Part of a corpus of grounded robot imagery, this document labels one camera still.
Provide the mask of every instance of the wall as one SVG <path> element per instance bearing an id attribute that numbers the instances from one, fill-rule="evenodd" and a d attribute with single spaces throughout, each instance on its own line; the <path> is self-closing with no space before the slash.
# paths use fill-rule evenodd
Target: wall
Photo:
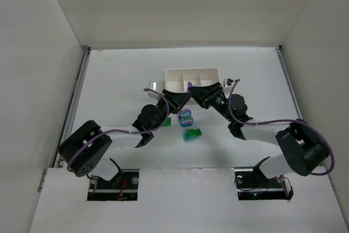
<path id="1" fill-rule="evenodd" d="M 59 0 L 83 45 L 281 45 L 307 0 Z"/>
<path id="2" fill-rule="evenodd" d="M 348 0 L 309 0 L 282 52 L 303 117 L 333 146 L 331 177 L 349 218 L 349 4 Z"/>
<path id="3" fill-rule="evenodd" d="M 57 0 L 0 0 L 0 225 L 23 233 L 82 50 Z"/>

